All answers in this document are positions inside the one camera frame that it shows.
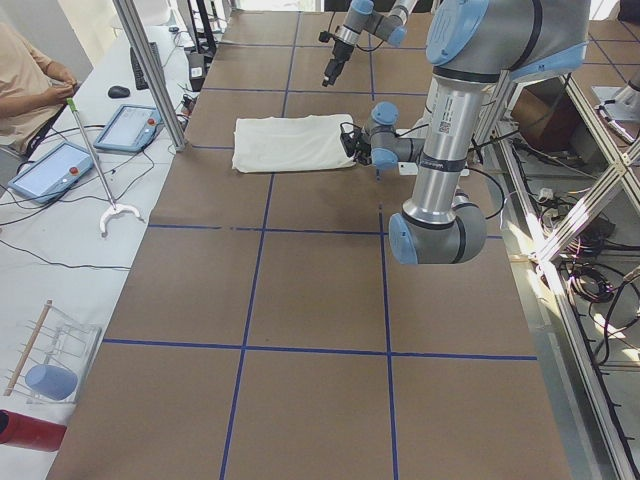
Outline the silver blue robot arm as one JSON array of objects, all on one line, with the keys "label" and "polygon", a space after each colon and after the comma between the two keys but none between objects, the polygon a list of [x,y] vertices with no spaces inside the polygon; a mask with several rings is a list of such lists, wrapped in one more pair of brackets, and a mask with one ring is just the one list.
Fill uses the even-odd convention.
[{"label": "silver blue robot arm", "polygon": [[374,2],[368,0],[352,1],[343,23],[332,31],[321,31],[321,43],[334,42],[332,58],[323,75],[322,86],[335,84],[345,64],[358,47],[361,34],[367,32],[383,43],[399,46],[406,37],[406,23],[417,1],[395,1],[388,14],[375,10]]},{"label": "silver blue robot arm", "polygon": [[585,58],[587,1],[445,1],[426,42],[433,67],[424,138],[404,138],[398,110],[381,102],[363,127],[343,132],[347,155],[380,170],[418,167],[412,196],[389,220],[389,241],[402,264],[456,264],[474,258],[486,218],[458,188],[486,90],[501,73],[516,82],[554,78]]}]

